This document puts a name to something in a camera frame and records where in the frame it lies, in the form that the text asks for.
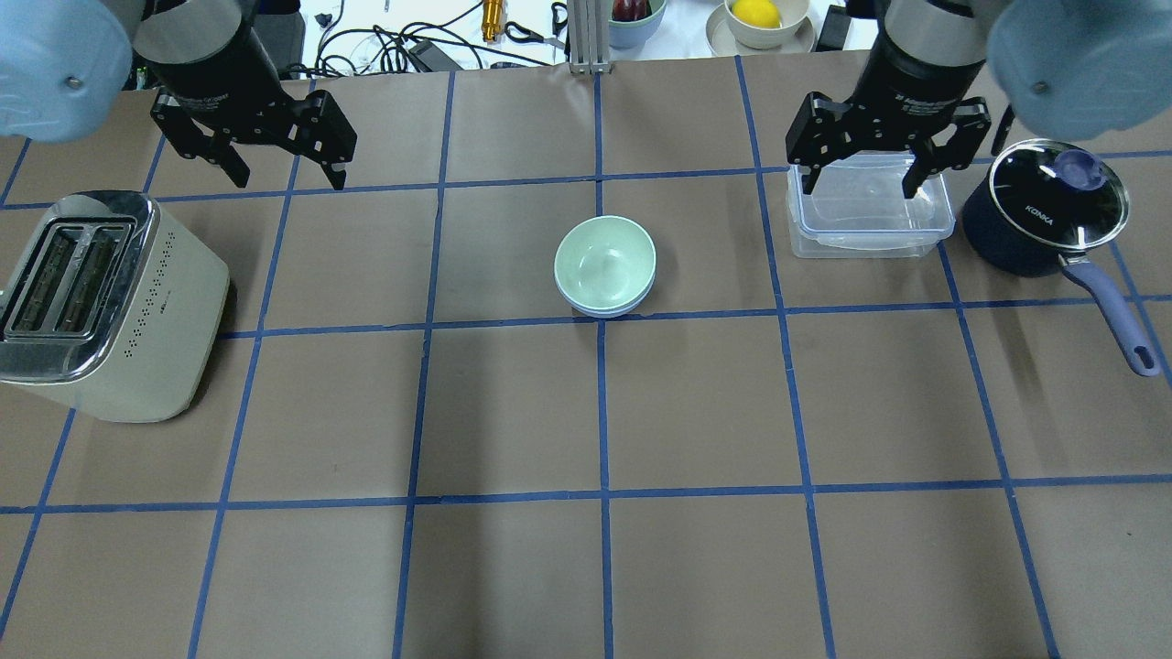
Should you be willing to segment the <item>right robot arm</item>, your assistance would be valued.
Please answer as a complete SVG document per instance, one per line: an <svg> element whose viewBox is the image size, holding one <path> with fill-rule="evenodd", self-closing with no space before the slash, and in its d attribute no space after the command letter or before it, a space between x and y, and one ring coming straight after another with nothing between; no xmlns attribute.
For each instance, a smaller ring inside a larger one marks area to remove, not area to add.
<svg viewBox="0 0 1172 659"><path fill-rule="evenodd" d="M845 101L810 91L788 129L788 163L813 193L825 167L859 152L909 152L906 197L970 167L992 131L981 70L1007 97L1006 124L1064 142L1146 124L1168 109L1167 1L849 1L875 21Z"/></svg>

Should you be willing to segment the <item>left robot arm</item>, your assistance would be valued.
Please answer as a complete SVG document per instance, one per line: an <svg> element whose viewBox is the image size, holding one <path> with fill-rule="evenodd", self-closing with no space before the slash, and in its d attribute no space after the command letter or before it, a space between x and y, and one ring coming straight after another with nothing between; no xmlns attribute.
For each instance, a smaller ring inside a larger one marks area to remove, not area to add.
<svg viewBox="0 0 1172 659"><path fill-rule="evenodd" d="M152 121L183 158L246 186L238 145L280 147L342 190L357 134L329 91L297 98L255 34L258 1L5 1L1 131L64 143L97 131L142 66Z"/></svg>

